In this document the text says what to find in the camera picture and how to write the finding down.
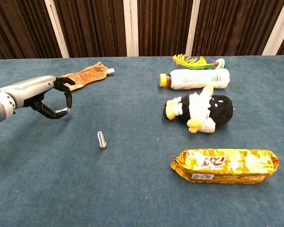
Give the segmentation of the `left black grey robot hand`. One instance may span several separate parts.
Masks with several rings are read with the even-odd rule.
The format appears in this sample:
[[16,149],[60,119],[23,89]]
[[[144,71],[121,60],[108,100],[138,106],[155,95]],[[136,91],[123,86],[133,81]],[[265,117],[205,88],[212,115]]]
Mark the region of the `left black grey robot hand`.
[[[0,92],[8,94],[14,100],[16,109],[31,107],[49,119],[60,119],[72,107],[71,91],[66,84],[75,85],[75,82],[70,78],[47,75],[2,87]],[[66,97],[66,108],[55,112],[42,103],[45,93],[53,88],[63,92]]]

